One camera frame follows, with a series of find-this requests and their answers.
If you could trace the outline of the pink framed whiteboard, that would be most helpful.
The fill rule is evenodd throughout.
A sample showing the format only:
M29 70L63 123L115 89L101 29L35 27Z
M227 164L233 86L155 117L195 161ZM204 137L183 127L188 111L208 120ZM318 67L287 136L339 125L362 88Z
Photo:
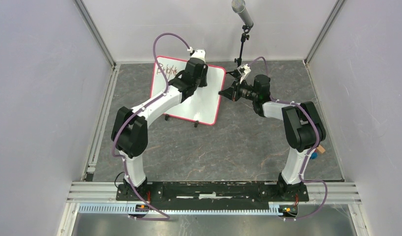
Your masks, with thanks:
M187 62L185 59L166 56L158 56L157 59L169 81L185 68ZM164 115L188 121L198 121L200 124L214 125L221 99L218 92L223 89L225 76L224 68L209 64L206 76L207 86L196 89L194 95L183 103L170 108Z

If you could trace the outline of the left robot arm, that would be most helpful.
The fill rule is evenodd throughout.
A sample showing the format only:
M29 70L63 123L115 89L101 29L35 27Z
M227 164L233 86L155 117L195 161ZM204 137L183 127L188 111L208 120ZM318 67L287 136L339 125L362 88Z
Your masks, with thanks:
M184 70L170 81L166 88L141 106L118 110L112 131L112 155L127 164L136 163L148 145L148 128L151 123L170 108L183 103L196 89L206 86L208 66L204 60L190 58Z

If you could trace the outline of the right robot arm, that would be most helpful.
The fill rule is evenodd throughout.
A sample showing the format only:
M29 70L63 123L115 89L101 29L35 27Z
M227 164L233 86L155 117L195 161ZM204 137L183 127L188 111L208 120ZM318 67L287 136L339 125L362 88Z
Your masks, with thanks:
M325 139L326 131L313 102L295 103L274 99L271 97L270 81L263 74L255 76L252 85L235 79L229 88L218 94L231 101L240 98L250 100L254 112L260 117L283 121L290 148L286 165L278 176L276 193L281 200L288 201L303 187L303 173L309 156Z

